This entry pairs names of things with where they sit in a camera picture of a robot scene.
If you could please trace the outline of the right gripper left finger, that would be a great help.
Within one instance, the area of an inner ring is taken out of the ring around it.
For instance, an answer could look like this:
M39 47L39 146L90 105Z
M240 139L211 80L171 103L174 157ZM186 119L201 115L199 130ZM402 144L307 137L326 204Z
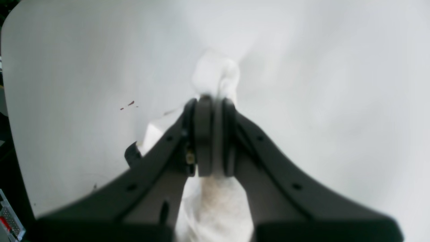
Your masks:
M130 169L92 195L37 220L35 242L171 242L184 185L212 172L212 104L192 98L145 155L125 151Z

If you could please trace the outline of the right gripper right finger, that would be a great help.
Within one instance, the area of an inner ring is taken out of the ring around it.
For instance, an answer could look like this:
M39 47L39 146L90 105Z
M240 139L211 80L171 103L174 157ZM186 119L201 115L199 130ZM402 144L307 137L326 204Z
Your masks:
M396 221L337 194L222 101L223 172L246 192L255 242L402 242Z

